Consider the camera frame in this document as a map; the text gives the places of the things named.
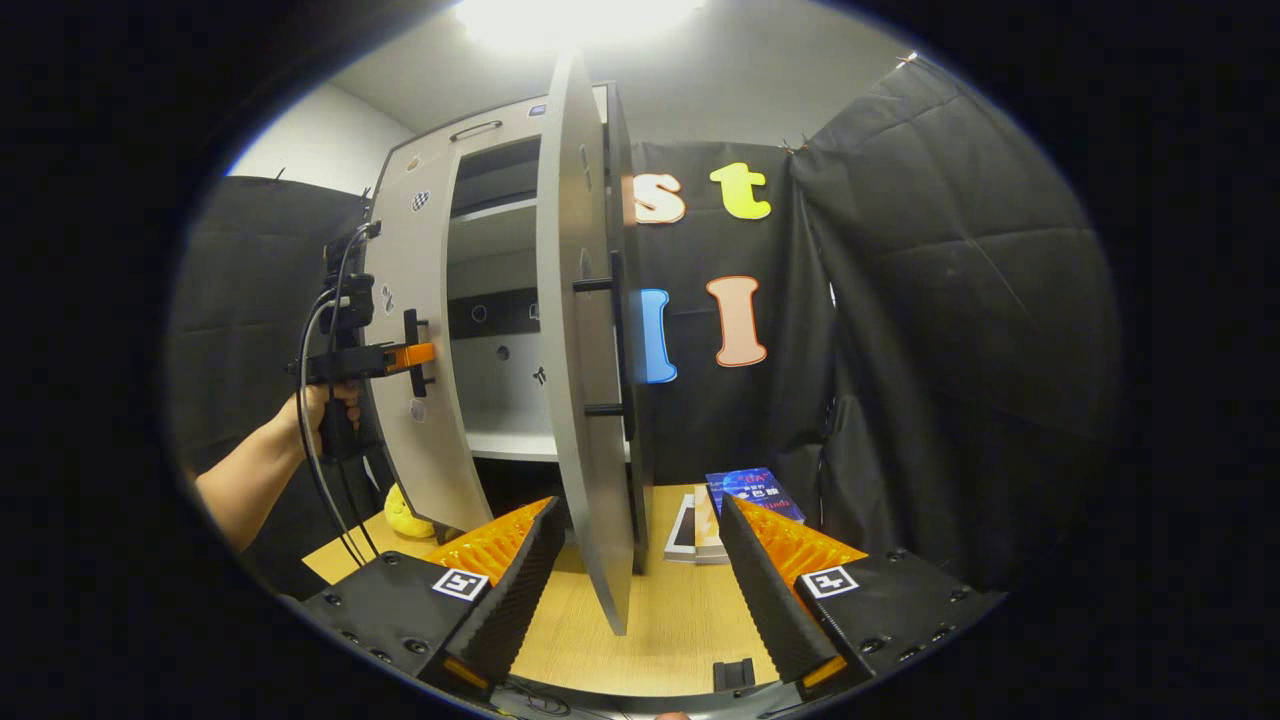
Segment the human arm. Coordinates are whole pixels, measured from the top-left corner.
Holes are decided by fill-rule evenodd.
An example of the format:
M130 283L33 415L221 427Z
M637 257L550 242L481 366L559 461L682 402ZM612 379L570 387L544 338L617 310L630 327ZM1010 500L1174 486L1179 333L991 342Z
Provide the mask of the human arm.
M307 423L312 434L324 418L328 386L308 386ZM347 405L347 419L360 427L357 386L337 384L334 396ZM196 491L227 542L242 552L257 537L284 486L306 457L298 432L296 395L274 418L253 430L236 450L196 478ZM316 436L316 450L320 439Z

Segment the blue box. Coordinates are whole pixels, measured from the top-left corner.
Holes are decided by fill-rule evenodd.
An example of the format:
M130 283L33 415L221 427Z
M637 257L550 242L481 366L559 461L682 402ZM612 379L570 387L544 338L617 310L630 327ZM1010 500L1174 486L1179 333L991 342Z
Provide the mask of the blue box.
M773 477L773 473L768 468L710 473L707 475L707 486L712 492L712 502L716 503L717 515L721 514L721 505L727 492L750 503L791 518L796 523L804 523L804 512L800 512L795 501L791 500L787 491L782 489L778 479Z

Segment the white cabinet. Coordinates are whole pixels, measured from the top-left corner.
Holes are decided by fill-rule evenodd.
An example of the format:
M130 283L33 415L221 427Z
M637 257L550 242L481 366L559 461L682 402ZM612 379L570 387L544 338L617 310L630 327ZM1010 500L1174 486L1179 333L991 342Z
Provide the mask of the white cabinet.
M591 87L581 56L566 53L547 96L393 149L370 214L383 232L362 259L380 305L364 341L420 332L435 345L425 397L407 373L370 386L415 514L475 528L502 505L475 457L557 464L602 610L623 634L652 477L635 433L644 391L631 382L643 366L630 320L639 288L623 284L630 145L609 108L621 108L616 90ZM407 329L406 310L425 327Z

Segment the black curtain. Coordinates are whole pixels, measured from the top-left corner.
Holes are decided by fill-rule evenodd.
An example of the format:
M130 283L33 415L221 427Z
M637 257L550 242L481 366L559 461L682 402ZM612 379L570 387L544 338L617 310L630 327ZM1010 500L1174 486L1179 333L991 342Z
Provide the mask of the black curtain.
M323 290L321 247L348 237L365 208L346 192L228 177L191 224L174 286L165 383L175 450L196 473L225 457L293 395L285 365ZM356 509L337 471L326 477L339 511L353 521L357 512L375 512L381 498L360 460L346 470ZM243 560L275 591L308 597L325 583L301 559L335 534L303 465Z
M835 310L808 228L795 213L791 156L783 147L732 142L640 142L636 174L671 174L687 210L671 224L640 224L644 287L669 295L664 310L672 382L650 386L654 404L654 482L704 482L707 473L768 466L805 515L819 516L819 450L832 396ZM708 177L731 163L763 173L756 200L769 214L732 217L719 183ZM724 368L721 320L707 283L750 275L756 337L767 356Z
M823 529L1007 587L1075 519L1115 411L1089 218L1030 136L924 58L791 168L838 305Z

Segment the yellow plush toy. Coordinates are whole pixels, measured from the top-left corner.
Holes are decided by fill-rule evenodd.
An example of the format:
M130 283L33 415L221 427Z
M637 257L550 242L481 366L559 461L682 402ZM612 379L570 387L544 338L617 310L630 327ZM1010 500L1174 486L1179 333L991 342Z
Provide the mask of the yellow plush toy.
M393 484L390 492L387 493L383 512L387 515L387 523L392 529L402 536L429 538L435 534L435 528L431 523L415 518L408 511L408 503L404 502L404 496L401 495L399 483Z

